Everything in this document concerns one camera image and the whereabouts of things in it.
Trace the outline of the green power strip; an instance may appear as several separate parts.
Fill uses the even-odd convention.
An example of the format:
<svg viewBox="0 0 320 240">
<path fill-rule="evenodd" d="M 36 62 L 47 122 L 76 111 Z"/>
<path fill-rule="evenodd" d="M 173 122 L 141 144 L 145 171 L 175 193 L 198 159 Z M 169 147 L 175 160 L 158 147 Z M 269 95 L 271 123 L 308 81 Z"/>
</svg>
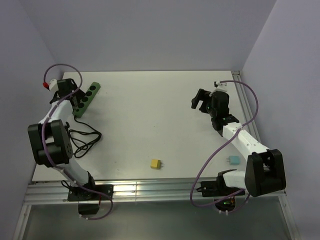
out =
<svg viewBox="0 0 320 240">
<path fill-rule="evenodd" d="M 81 98 L 77 98 L 77 103 L 72 112 L 76 118 L 81 118 L 83 116 L 100 88 L 101 85 L 98 82 L 93 82 L 86 92 L 82 91 L 80 94 Z"/>
</svg>

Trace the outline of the yellow plug adapter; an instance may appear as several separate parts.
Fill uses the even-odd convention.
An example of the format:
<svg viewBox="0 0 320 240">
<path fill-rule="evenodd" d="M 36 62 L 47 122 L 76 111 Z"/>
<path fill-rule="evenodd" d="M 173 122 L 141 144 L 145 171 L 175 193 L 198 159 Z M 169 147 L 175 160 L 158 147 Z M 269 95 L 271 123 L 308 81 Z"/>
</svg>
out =
<svg viewBox="0 0 320 240">
<path fill-rule="evenodd" d="M 160 170 L 164 167 L 164 163 L 160 159 L 152 159 L 150 162 L 150 168 L 153 170 Z"/>
</svg>

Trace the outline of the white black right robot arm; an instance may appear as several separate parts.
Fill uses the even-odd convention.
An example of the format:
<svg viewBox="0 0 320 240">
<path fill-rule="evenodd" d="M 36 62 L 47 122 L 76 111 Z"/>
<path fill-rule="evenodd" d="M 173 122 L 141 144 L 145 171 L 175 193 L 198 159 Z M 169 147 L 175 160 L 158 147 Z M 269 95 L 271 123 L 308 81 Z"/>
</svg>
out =
<svg viewBox="0 0 320 240">
<path fill-rule="evenodd" d="M 209 92 L 201 88 L 192 99 L 191 108 L 202 103 L 199 110 L 210 115 L 213 129 L 239 151 L 246 161 L 246 168 L 244 171 L 221 171 L 214 181 L 201 182 L 197 191 L 203 197 L 218 197 L 232 193 L 240 195 L 243 189 L 258 197 L 284 190 L 287 182 L 282 153 L 264 146 L 243 128 L 229 112 L 229 99 L 225 91 Z"/>
</svg>

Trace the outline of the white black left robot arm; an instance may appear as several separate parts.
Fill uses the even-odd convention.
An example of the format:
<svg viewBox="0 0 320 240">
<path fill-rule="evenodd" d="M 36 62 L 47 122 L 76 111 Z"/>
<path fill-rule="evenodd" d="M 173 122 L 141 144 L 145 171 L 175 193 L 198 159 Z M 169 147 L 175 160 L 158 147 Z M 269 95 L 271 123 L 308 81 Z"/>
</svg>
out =
<svg viewBox="0 0 320 240">
<path fill-rule="evenodd" d="M 73 147 L 68 135 L 68 117 L 85 96 L 71 78 L 48 84 L 56 87 L 50 109 L 45 117 L 27 128 L 34 160 L 39 166 L 58 171 L 65 177 L 61 184 L 77 198 L 92 200 L 98 188 L 92 175 L 84 170 L 73 157 Z"/>
</svg>

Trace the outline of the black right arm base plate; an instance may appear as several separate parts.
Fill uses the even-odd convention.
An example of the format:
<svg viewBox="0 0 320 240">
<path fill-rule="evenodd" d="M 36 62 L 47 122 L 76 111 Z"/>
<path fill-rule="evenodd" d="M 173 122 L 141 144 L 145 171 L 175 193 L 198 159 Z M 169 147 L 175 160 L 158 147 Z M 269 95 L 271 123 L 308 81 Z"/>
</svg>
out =
<svg viewBox="0 0 320 240">
<path fill-rule="evenodd" d="M 202 194 L 202 197 L 225 197 L 231 195 L 240 189 L 237 187 L 227 187 L 217 180 L 201 181 L 200 187 L 196 189 L 198 193 Z"/>
</svg>

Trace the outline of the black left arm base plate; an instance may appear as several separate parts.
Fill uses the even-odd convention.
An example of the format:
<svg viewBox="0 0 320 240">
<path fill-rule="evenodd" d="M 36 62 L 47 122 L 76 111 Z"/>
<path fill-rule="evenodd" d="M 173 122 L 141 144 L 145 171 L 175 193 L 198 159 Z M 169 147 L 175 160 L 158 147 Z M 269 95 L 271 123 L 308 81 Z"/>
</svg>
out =
<svg viewBox="0 0 320 240">
<path fill-rule="evenodd" d="M 112 184 L 98 184 L 94 191 L 103 193 L 103 195 L 95 192 L 86 191 L 80 187 L 71 187 L 67 196 L 68 202 L 84 202 L 84 201 L 108 201 L 113 197 L 114 186 Z"/>
</svg>

